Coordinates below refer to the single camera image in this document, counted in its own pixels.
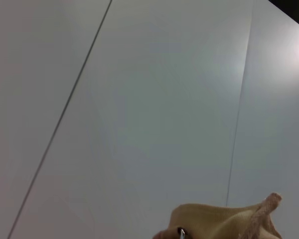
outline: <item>drawstring bag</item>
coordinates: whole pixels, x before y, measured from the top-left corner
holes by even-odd
[[[272,193],[244,208],[184,204],[172,212],[168,229],[153,239],[282,239],[270,217],[281,199]]]

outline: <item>black ceiling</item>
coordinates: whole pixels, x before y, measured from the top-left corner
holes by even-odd
[[[299,0],[269,0],[281,11],[299,23]]]

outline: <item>beige fabric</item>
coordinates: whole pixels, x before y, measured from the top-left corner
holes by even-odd
[[[179,228],[188,232],[188,239],[282,239],[270,218],[280,200],[272,193],[262,203],[244,208],[181,205],[172,212],[168,229],[153,239],[179,239]]]

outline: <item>panel seam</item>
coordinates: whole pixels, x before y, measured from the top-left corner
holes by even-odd
[[[235,146],[236,146],[236,136],[237,136],[237,128],[238,128],[238,120],[240,115],[240,107],[241,107],[241,100],[242,100],[242,94],[244,89],[244,83],[245,83],[245,77],[246,77],[246,62],[247,57],[249,53],[250,48],[250,34],[251,34],[251,28],[252,28],[252,22],[253,22],[253,10],[255,6],[255,1],[253,0],[252,8],[251,8],[251,21],[250,21],[250,29],[249,29],[249,36],[248,36],[248,42],[247,42],[247,50],[246,50],[246,58],[245,58],[245,65],[244,65],[244,73],[243,73],[243,79],[241,83],[241,89],[240,89],[240,96],[239,96],[239,102],[238,102],[238,112],[237,112],[237,120],[236,120],[236,126],[235,126],[235,133],[234,133],[234,142],[233,142],[233,149],[231,153],[231,162],[230,162],[230,170],[229,170],[229,178],[228,178],[228,186],[227,186],[227,195],[226,195],[226,207],[228,206],[228,198],[229,198],[229,189],[230,189],[230,182],[231,182],[231,175],[233,170],[233,163],[234,163],[234,152],[235,152]]]
[[[99,32],[100,32],[100,30],[101,30],[101,27],[102,27],[102,25],[103,25],[103,22],[104,22],[104,20],[105,20],[105,17],[106,17],[106,15],[107,15],[108,11],[109,11],[109,8],[110,8],[110,6],[111,6],[111,3],[112,3],[112,0],[110,0],[108,6],[107,6],[107,8],[106,8],[106,11],[105,11],[105,13],[104,13],[104,15],[103,15],[103,18],[102,18],[102,20],[101,20],[101,23],[100,23],[100,25],[99,25],[99,28],[98,28],[98,30],[97,30],[97,32],[96,32],[94,38],[93,38],[92,44],[91,44],[91,46],[90,46],[90,49],[89,49],[89,51],[88,51],[88,53],[87,53],[87,55],[86,55],[86,57],[85,57],[85,60],[84,60],[83,65],[82,65],[82,67],[81,67],[81,70],[80,70],[80,72],[79,72],[79,74],[78,74],[78,76],[77,76],[77,78],[76,78],[76,80],[75,80],[75,83],[74,83],[74,85],[73,85],[73,88],[72,88],[72,90],[71,90],[71,93],[70,93],[70,95],[69,95],[69,97],[68,97],[68,99],[67,99],[67,101],[66,101],[66,103],[65,103],[65,106],[64,106],[64,108],[63,108],[63,110],[62,110],[61,116],[60,116],[60,118],[59,118],[59,120],[58,120],[58,122],[57,122],[57,124],[56,124],[56,127],[54,128],[54,131],[53,131],[53,134],[52,134],[52,136],[51,136],[51,138],[50,138],[50,141],[49,141],[49,143],[48,143],[48,145],[47,145],[47,147],[46,147],[46,149],[45,149],[45,151],[44,151],[44,153],[43,153],[43,156],[42,156],[42,158],[41,158],[41,160],[40,160],[40,163],[39,163],[39,165],[38,165],[38,167],[37,167],[37,169],[36,169],[36,171],[35,171],[35,173],[34,173],[34,176],[33,176],[32,180],[31,180],[31,183],[30,183],[30,185],[29,185],[29,188],[28,188],[28,190],[27,190],[27,192],[26,192],[26,194],[25,194],[25,197],[24,197],[24,199],[23,199],[23,201],[22,201],[22,204],[21,204],[21,206],[20,206],[20,208],[19,208],[19,210],[18,210],[18,213],[17,213],[17,215],[16,215],[16,217],[15,217],[15,219],[14,219],[14,222],[13,222],[13,224],[12,224],[12,227],[11,227],[11,229],[10,229],[10,231],[9,231],[9,234],[8,234],[7,239],[11,239],[11,236],[12,236],[12,234],[13,234],[13,232],[14,232],[14,229],[15,229],[15,227],[16,227],[18,221],[19,221],[19,218],[20,218],[21,213],[22,213],[22,211],[23,211],[24,205],[26,204],[26,201],[27,201],[27,199],[28,199],[28,197],[29,197],[29,194],[30,194],[32,188],[33,188],[33,185],[34,185],[34,183],[35,183],[35,180],[37,179],[37,176],[38,176],[38,174],[39,174],[39,172],[40,172],[40,169],[42,168],[42,165],[43,165],[43,163],[44,163],[44,161],[45,161],[45,159],[46,159],[46,156],[47,156],[47,153],[48,153],[48,151],[49,151],[49,149],[50,149],[50,146],[52,145],[52,142],[53,142],[53,140],[54,140],[54,137],[55,137],[55,135],[56,135],[56,132],[58,131],[58,128],[59,128],[59,126],[60,126],[60,124],[61,124],[61,121],[62,121],[62,119],[63,119],[63,117],[64,117],[65,111],[66,111],[67,108],[68,108],[68,105],[69,105],[70,100],[71,100],[71,98],[72,98],[72,96],[73,96],[73,93],[74,93],[74,91],[75,91],[75,88],[76,88],[76,86],[77,86],[77,84],[78,84],[78,82],[79,82],[79,80],[80,80],[80,78],[81,78],[82,72],[83,72],[83,70],[84,70],[84,68],[85,68],[85,65],[86,65],[88,59],[89,59],[89,56],[90,56],[91,51],[92,51],[92,48],[93,48],[93,46],[94,46],[94,43],[95,43],[95,41],[96,41],[96,38],[97,38],[98,35],[99,35]]]

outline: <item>white surface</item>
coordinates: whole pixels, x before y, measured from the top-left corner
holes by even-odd
[[[0,0],[0,239],[6,239],[109,0]]]
[[[256,0],[238,121],[228,206],[283,201],[274,221],[299,238],[299,25]]]
[[[151,238],[224,205],[251,8],[114,1],[12,238]]]

